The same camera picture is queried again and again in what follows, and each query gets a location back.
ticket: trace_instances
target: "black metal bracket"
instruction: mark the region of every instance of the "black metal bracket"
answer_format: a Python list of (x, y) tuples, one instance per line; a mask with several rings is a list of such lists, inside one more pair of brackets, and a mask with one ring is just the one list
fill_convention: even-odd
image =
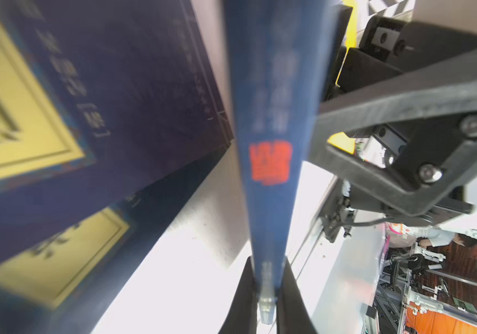
[(331, 146), (327, 139), (375, 124), (472, 112), (477, 112), (477, 50), (322, 103), (309, 161), (405, 215), (421, 215), (476, 175), (477, 139), (464, 138), (445, 157), (438, 166), (443, 176), (433, 184), (415, 184), (411, 180), (417, 170), (382, 169)]
[[(309, 319), (294, 274), (287, 260), (276, 303), (278, 334), (317, 334)], [(235, 297), (220, 334), (255, 334), (257, 331), (257, 296), (251, 257), (238, 283)]]

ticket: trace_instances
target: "person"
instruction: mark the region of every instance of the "person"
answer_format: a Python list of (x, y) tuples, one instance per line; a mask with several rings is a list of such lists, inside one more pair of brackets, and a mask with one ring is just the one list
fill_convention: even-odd
[(477, 239), (471, 238), (464, 234), (445, 231), (435, 226), (429, 227), (408, 227), (403, 224), (389, 224), (389, 232), (392, 237), (401, 236), (407, 241), (423, 238), (419, 242), (419, 246), (426, 249), (427, 247), (439, 247), (449, 245), (452, 241), (465, 247), (472, 247), (477, 244)]

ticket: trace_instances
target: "white shirt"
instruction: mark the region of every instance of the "white shirt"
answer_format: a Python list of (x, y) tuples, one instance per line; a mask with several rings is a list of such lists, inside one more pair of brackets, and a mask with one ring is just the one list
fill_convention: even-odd
[(393, 224), (393, 228), (400, 234), (407, 234), (417, 238), (430, 240), (433, 247), (446, 246), (450, 244), (456, 233), (445, 231), (437, 227), (408, 227), (402, 224)]

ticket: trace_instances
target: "black cable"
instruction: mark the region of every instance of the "black cable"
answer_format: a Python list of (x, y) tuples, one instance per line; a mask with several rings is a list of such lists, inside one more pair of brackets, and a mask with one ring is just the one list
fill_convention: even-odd
[(350, 226), (350, 227), (361, 227), (361, 226), (373, 226), (373, 225), (378, 225), (381, 223), (389, 222), (391, 220), (395, 219), (395, 217), (384, 217), (376, 220), (371, 220), (368, 222), (363, 222), (363, 223), (342, 223), (338, 224), (337, 226)]

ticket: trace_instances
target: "black plastic part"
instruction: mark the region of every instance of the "black plastic part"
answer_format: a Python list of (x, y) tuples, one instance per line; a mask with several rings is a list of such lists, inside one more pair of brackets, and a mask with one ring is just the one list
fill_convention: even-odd
[(391, 275), (389, 277), (389, 284), (391, 286), (396, 286), (398, 281), (398, 272), (400, 270), (400, 261), (394, 261), (393, 265), (391, 266)]
[(345, 134), (349, 138), (369, 138), (370, 136), (372, 136), (373, 130), (374, 130), (374, 127), (367, 127), (362, 129), (346, 131)]
[(400, 152), (399, 159), (391, 167), (408, 181), (412, 189), (418, 189), (422, 184), (418, 176), (420, 166), (442, 166), (450, 152), (467, 140), (458, 126), (463, 117), (458, 114), (429, 120)]
[(341, 70), (344, 56), (346, 55), (346, 47), (342, 46), (342, 41), (346, 35), (348, 22), (350, 21), (353, 8), (345, 5), (337, 6), (339, 7), (339, 13), (337, 15), (336, 35), (333, 39), (333, 45), (330, 49), (332, 50), (331, 55), (329, 55), (329, 61), (331, 64), (327, 67), (328, 71), (326, 75), (326, 83), (324, 84), (324, 89), (322, 90), (322, 101), (329, 99), (330, 93), (335, 87), (339, 70)]
[(341, 70), (342, 63), (346, 57), (346, 46), (341, 46), (335, 59), (332, 63), (332, 70), (329, 72), (328, 79), (326, 81), (325, 92), (322, 95), (322, 102), (328, 101), (332, 98), (338, 97), (341, 94), (344, 94), (344, 90), (339, 87), (337, 82), (337, 77), (339, 76), (339, 70)]
[(401, 70), (350, 48), (337, 83), (343, 91), (350, 92), (401, 74)]
[(255, 334), (257, 331), (257, 297), (251, 257), (246, 260), (235, 297), (220, 334)]
[[(286, 260), (283, 280), (276, 304), (278, 334), (317, 334), (309, 319), (294, 274)], [(248, 258), (238, 282), (220, 334), (255, 334), (257, 331), (257, 298), (251, 257)]]
[(337, 225), (337, 222), (330, 220), (326, 217), (320, 217), (320, 220), (322, 221), (326, 240), (333, 244), (337, 238), (337, 235), (339, 234), (339, 229), (341, 227)]
[(404, 72), (477, 49), (477, 35), (420, 22), (404, 25), (398, 36), (398, 42), (401, 41), (403, 50), (399, 50), (397, 55), (395, 52), (390, 54), (386, 63)]
[(377, 316), (377, 314), (378, 314), (378, 311), (376, 310), (375, 307), (367, 306), (367, 311), (365, 312), (365, 315), (366, 315), (366, 316), (375, 319), (376, 316)]
[(464, 140), (450, 152), (438, 166), (444, 170), (443, 176), (431, 185), (416, 185), (413, 177), (399, 172), (400, 168), (376, 167), (326, 141), (340, 131), (474, 110), (477, 50), (322, 103), (309, 161), (348, 179), (405, 215), (422, 215), (477, 174), (477, 140)]
[(387, 57), (389, 57), (390, 55), (390, 51), (372, 44), (372, 38), (374, 38), (376, 29), (386, 28), (389, 30), (401, 31), (405, 25), (405, 22), (398, 21), (395, 19), (377, 16), (372, 17), (367, 23), (365, 31), (363, 32), (363, 37), (361, 39), (361, 42), (359, 43), (359, 49), (367, 53), (369, 56), (372, 56), (376, 59), (381, 60), (382, 62), (385, 62), (387, 60)]
[(389, 127), (393, 130), (400, 138), (405, 141), (410, 140), (415, 136), (415, 133), (421, 128), (421, 126), (426, 122), (426, 120), (411, 120), (405, 122), (391, 122)]
[(278, 294), (276, 321), (278, 334), (317, 334), (288, 260), (283, 271), (282, 288)]
[(414, 271), (424, 264), (424, 256), (422, 254), (414, 254), (408, 259), (408, 269)]
[(469, 214), (473, 210), (472, 204), (450, 197), (441, 199), (426, 214), (411, 217), (389, 208), (375, 197), (359, 188), (350, 189), (350, 207), (357, 210), (380, 212), (386, 216), (395, 217), (394, 222), (406, 226), (428, 226), (443, 223), (461, 214)]
[(374, 138), (382, 144), (389, 152), (389, 156), (398, 157), (398, 155), (405, 149), (407, 141), (400, 137), (389, 124), (382, 124), (374, 127), (372, 131)]
[(339, 201), (342, 199), (342, 180), (338, 178), (333, 185), (333, 190), (329, 192), (326, 200), (322, 204), (322, 208), (320, 209), (319, 216), (321, 217), (331, 217), (337, 207), (340, 206)]

